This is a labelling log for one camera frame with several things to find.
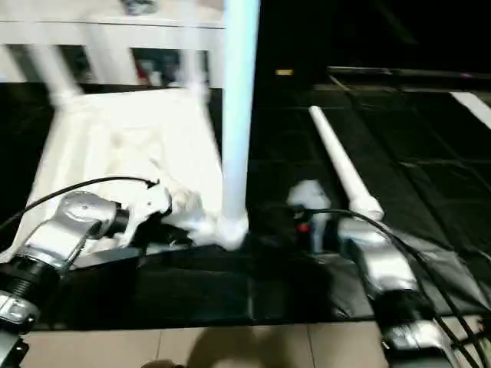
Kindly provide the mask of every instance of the black cable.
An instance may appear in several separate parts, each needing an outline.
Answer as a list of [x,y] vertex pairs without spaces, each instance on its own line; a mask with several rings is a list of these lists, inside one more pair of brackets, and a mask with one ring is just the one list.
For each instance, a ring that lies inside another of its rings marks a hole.
[[[428,275],[432,284],[437,288],[438,292],[440,292],[443,299],[448,304],[449,309],[452,312],[452,314],[457,318],[457,320],[462,325],[463,329],[466,331],[467,336],[469,337],[469,339],[472,341],[472,344],[476,348],[476,351],[479,355],[479,358],[481,359],[481,361],[483,363],[483,367],[489,368],[486,354],[484,353],[483,348],[480,346],[479,341],[476,339],[475,333],[472,331],[469,324],[463,318],[463,315],[460,313],[459,309],[457,308],[455,303],[452,301],[452,299],[448,295],[447,291],[445,290],[445,287],[437,280],[435,274],[433,273],[433,270],[428,266],[427,261],[421,256],[421,254],[416,249],[414,249],[413,247],[408,245],[406,242],[404,242],[401,238],[399,238],[398,236],[396,236],[395,234],[393,234],[392,232],[387,230],[387,228],[384,225],[382,225],[380,222],[377,222],[377,221],[373,220],[372,218],[369,218],[365,215],[362,215],[359,212],[351,211],[349,209],[303,209],[303,211],[307,214],[312,214],[312,215],[314,215],[316,213],[331,213],[331,214],[336,214],[336,215],[342,215],[344,217],[346,217],[346,216],[356,217],[356,218],[359,218],[359,219],[362,219],[362,220],[368,222],[370,225],[374,226],[377,230],[379,230],[380,232],[385,234],[387,237],[392,239],[394,241],[394,245],[397,247],[397,249],[399,249],[405,255],[410,255],[412,258],[414,258],[417,261],[417,263],[421,266],[421,268],[425,271],[425,273]],[[442,327],[442,329],[448,335],[448,337],[452,340],[452,343],[466,357],[469,364],[474,368],[479,367],[477,362],[470,356],[469,352],[460,343],[458,338],[455,336],[455,334],[452,333],[452,331],[443,322],[443,320],[441,320],[441,318],[437,318],[436,321]]]
[[[129,180],[129,181],[134,181],[134,182],[144,182],[149,187],[154,186],[156,184],[155,182],[152,182],[150,180],[143,179],[143,178],[137,178],[134,176],[107,176],[105,178],[98,178],[98,179],[87,180],[85,182],[79,182],[78,184],[73,184],[72,186],[67,186],[66,188],[57,190],[56,192],[45,195],[44,197],[41,197],[40,199],[33,201],[33,203],[29,204],[24,209],[16,212],[14,215],[7,218],[2,224],[0,224],[0,232],[3,231],[8,226],[10,226],[15,220],[21,218],[26,212],[31,211],[34,207],[37,207],[38,205],[40,205],[40,204],[42,204],[42,203],[44,203],[50,199],[53,199],[54,197],[60,196],[62,194],[65,194],[67,192],[70,192],[70,191],[78,189],[78,188],[82,188],[84,186],[89,186],[91,184],[97,184],[99,182],[111,182],[114,180]],[[10,245],[9,246],[4,246],[4,245],[1,246],[0,245],[0,252],[6,251],[8,248],[10,248]]]

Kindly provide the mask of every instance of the black tile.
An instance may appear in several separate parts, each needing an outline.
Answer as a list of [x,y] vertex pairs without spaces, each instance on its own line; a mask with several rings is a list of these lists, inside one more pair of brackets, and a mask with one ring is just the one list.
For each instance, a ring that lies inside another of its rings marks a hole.
[[356,104],[363,110],[408,110],[407,99],[398,92],[352,92]]
[[453,158],[431,128],[411,111],[366,111],[363,116],[400,161]]
[[384,223],[412,236],[434,242],[444,248],[451,246],[440,225],[440,215],[435,218],[421,199],[411,201],[384,201]]
[[491,130],[457,101],[441,110],[419,110],[434,132],[464,159],[491,159]]
[[286,131],[315,131],[315,125],[308,110],[266,109],[253,111],[251,135],[267,138]]
[[447,92],[412,92],[406,94],[408,102],[417,110],[449,110],[456,107],[458,103],[453,96]]
[[471,170],[460,164],[406,165],[409,176],[432,203],[491,199],[491,192]]
[[491,163],[466,163],[491,188]]
[[478,248],[491,252],[491,202],[439,205],[437,211],[457,251]]
[[417,198],[413,186],[400,167],[388,159],[354,159],[354,167],[368,191],[383,205],[385,201],[411,201]]
[[305,133],[278,131],[270,135],[251,134],[249,158],[307,163],[317,156]]

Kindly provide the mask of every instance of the black cylinder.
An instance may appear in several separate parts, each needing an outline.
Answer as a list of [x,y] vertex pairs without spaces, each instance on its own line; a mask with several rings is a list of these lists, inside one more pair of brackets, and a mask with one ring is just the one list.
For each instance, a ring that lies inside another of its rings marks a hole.
[[55,268],[28,257],[15,256],[0,264],[0,290],[41,307],[58,286],[60,275]]

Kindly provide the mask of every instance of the small white object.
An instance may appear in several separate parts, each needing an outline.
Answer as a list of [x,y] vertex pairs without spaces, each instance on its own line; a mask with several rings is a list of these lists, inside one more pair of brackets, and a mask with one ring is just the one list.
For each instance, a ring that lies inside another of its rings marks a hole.
[[164,214],[170,209],[170,205],[169,191],[162,184],[157,184],[146,190],[135,203],[128,206],[130,217],[124,233],[117,240],[117,246],[128,246],[141,223],[145,222],[154,213],[160,212]]
[[[286,200],[288,205],[302,205],[306,209],[328,209],[331,201],[317,180],[304,180],[290,189]],[[324,248],[324,232],[328,213],[316,213],[311,219],[311,250],[312,253],[322,253]]]

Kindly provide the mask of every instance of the dark background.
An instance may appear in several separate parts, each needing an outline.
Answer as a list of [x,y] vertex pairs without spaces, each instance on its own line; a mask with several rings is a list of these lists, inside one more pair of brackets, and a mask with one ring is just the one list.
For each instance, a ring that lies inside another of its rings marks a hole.
[[[258,82],[323,83],[327,66],[491,72],[488,2],[262,2]],[[276,69],[293,69],[278,78]]]

